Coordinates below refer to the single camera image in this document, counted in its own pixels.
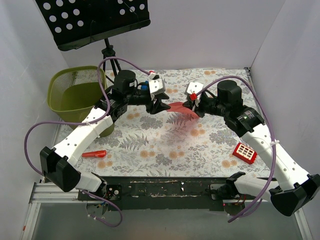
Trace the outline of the red plastic trash bag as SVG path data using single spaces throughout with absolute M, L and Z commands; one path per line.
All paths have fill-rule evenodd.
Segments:
M 170 109 L 167 109 L 167 112 L 172 112 L 172 113 L 179 113 L 183 115 L 190 115 L 194 119 L 199 119 L 199 116 L 193 112 L 191 109 L 184 107 L 183 103 L 178 101 L 178 102 L 173 102 L 169 104 Z

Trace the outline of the red trash bag roll remainder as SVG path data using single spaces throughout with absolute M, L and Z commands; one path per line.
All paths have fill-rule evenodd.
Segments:
M 106 150 L 98 150 L 91 152 L 84 152 L 81 156 L 83 158 L 104 158 L 107 155 Z

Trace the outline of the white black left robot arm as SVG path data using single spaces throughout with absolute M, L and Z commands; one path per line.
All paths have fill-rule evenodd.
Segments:
M 151 71 L 149 79 L 138 83 L 131 70 L 121 70 L 114 84 L 103 91 L 102 97 L 88 115 L 64 140 L 54 147 L 44 147 L 40 152 L 44 177 L 63 192 L 73 189 L 87 191 L 95 200 L 107 195 L 107 182 L 92 172 L 81 172 L 75 168 L 79 158 L 89 145 L 102 133 L 114 126 L 115 121 L 128 106 L 145 106 L 146 112 L 155 115 L 170 109 L 163 103 L 166 95 L 165 81 Z

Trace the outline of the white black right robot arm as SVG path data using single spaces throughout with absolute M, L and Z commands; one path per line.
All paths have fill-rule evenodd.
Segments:
M 217 95 L 213 97 L 207 96 L 207 86 L 190 82 L 183 106 L 200 118 L 206 114 L 222 117 L 226 126 L 263 160 L 270 175 L 268 179 L 260 179 L 240 171 L 212 193 L 221 199 L 237 199 L 241 195 L 254 197 L 250 205 L 231 218 L 232 221 L 252 213 L 251 208 L 258 200 L 270 201 L 278 212 L 290 217 L 319 192 L 320 176 L 311 175 L 299 166 L 275 139 L 267 118 L 244 105 L 242 89 L 236 79 L 236 76 L 226 76 L 217 80 Z

